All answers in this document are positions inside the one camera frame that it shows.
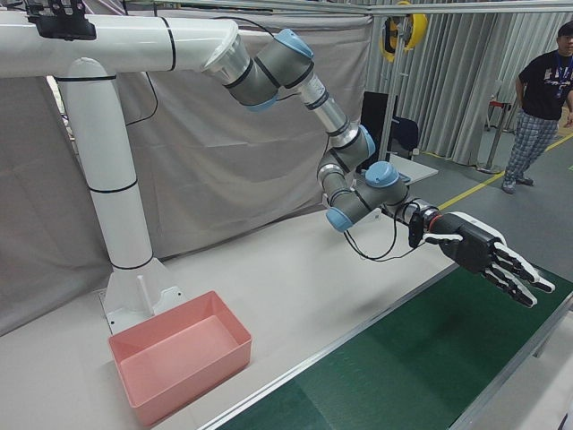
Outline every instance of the black mount bracket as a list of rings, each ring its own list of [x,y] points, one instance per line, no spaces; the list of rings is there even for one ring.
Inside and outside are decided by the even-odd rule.
[[[96,28],[85,18],[82,0],[47,0],[52,14],[40,1],[28,2],[28,22],[36,24],[42,38],[63,40],[95,40]]]

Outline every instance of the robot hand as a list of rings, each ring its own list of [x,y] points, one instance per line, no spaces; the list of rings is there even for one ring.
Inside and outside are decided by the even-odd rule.
[[[472,273],[482,275],[496,287],[527,307],[537,303],[522,280],[551,293],[555,286],[539,276],[521,255],[507,247],[501,233],[462,212],[432,220],[424,240],[438,244],[444,254]]]

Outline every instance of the sneaker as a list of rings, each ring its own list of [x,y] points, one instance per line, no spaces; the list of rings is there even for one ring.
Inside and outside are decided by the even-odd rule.
[[[516,191],[516,186],[504,182],[501,184],[501,189],[504,191],[504,193],[513,194]]]
[[[534,186],[534,180],[531,177],[523,176],[516,179],[518,184]]]

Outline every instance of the yellow floor line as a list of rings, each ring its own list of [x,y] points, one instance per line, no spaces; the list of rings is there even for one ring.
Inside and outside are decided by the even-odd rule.
[[[552,150],[553,148],[555,148],[555,147],[561,145],[562,143],[568,141],[572,137],[573,137],[573,133],[568,134],[567,136],[563,137],[562,139],[559,139],[555,143],[552,143],[551,145],[549,145],[547,147],[547,149],[545,150],[545,152]],[[465,199],[468,195],[471,195],[471,194],[475,193],[476,191],[479,191],[482,188],[486,187],[487,185],[491,184],[492,182],[497,181],[499,178],[503,177],[504,174],[505,174],[505,170],[496,174],[496,175],[493,175],[492,177],[490,177],[489,179],[486,179],[482,183],[470,188],[467,191],[464,191],[462,194],[458,194],[456,197],[449,199],[447,202],[442,203],[440,206],[438,206],[438,209],[440,211],[443,211],[444,209],[451,206],[452,204],[457,203],[460,200]]]

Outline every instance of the metal pole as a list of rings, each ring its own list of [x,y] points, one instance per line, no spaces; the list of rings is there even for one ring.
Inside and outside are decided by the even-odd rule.
[[[402,70],[402,58],[404,56],[404,33],[406,21],[400,18],[398,23],[398,41],[396,43],[396,53],[394,54],[394,63],[392,64],[390,85],[388,91],[388,101],[386,102],[386,114],[382,126],[382,137],[380,142],[380,152],[378,159],[387,159],[388,141],[394,117],[394,107],[396,106],[396,96],[398,94],[398,77]]]
[[[214,5],[213,0],[126,0],[134,4]],[[308,2],[306,0],[218,0],[217,6],[241,7],[271,11],[308,11],[319,13],[351,13],[372,16],[406,16],[410,13],[543,13],[573,12],[573,3],[563,0],[515,0],[447,4],[366,5]]]
[[[498,143],[500,142],[501,133],[503,133],[503,124],[505,120],[505,115],[508,113],[511,105],[509,103],[503,103],[503,108],[501,109],[501,118],[498,123],[498,129],[495,131],[495,136],[493,137],[492,148],[490,149],[490,156],[485,164],[477,163],[477,170],[479,172],[497,174],[500,173],[503,168],[499,166],[493,166],[493,158],[495,157],[495,151],[498,149]]]

